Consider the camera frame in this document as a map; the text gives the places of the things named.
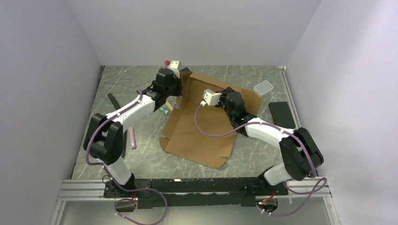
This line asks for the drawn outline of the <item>green white glue stick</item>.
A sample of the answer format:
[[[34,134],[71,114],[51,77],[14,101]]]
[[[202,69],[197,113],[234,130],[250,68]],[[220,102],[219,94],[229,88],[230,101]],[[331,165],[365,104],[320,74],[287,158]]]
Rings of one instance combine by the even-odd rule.
[[[162,111],[165,114],[168,114],[168,110],[166,108],[164,108],[164,107],[160,107],[159,110]]]

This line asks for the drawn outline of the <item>brown cardboard box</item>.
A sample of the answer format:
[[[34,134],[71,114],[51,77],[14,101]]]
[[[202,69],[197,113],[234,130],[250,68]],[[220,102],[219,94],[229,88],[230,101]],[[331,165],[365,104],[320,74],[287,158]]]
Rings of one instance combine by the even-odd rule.
[[[220,168],[231,155],[236,133],[226,112],[214,106],[198,109],[206,89],[225,90],[231,87],[241,93],[247,110],[256,115],[263,100],[254,91],[195,72],[181,73],[183,94],[174,108],[159,138],[161,148],[170,154],[211,168]]]

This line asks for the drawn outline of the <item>pink pen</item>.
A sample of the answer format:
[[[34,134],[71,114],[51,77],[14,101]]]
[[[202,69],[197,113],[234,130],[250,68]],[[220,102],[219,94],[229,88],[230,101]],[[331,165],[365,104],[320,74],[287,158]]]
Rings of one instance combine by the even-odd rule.
[[[130,138],[130,147],[132,150],[134,150],[137,148],[137,144],[136,144],[136,138],[135,138],[133,127],[130,127],[128,129],[128,134],[129,134],[129,138]]]

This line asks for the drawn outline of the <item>yellow marker pen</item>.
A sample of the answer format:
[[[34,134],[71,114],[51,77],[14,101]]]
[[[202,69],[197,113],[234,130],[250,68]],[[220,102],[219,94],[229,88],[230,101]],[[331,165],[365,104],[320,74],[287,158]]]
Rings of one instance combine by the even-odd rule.
[[[172,112],[174,110],[174,107],[169,100],[166,100],[165,105],[169,109],[170,112]]]

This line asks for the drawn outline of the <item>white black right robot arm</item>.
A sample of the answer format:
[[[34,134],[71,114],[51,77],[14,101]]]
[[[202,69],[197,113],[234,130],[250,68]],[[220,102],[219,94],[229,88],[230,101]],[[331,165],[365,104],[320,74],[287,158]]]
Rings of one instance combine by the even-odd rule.
[[[266,169],[259,176],[259,190],[263,194],[271,194],[282,182],[301,181],[316,175],[324,158],[307,129],[294,130],[265,122],[248,112],[241,93],[231,87],[216,94],[219,97],[215,106],[226,112],[235,132],[271,144],[281,152],[282,163]]]

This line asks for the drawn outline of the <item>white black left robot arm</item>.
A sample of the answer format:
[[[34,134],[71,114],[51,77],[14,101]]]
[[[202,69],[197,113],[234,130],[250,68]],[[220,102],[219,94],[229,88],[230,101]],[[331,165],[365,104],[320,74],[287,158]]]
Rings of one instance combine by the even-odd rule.
[[[83,149],[88,165],[100,165],[116,185],[116,191],[124,197],[134,193],[135,177],[122,158],[124,134],[144,116],[155,112],[170,96],[182,95],[180,69],[160,68],[156,78],[138,96],[114,112],[91,117],[84,139]]]

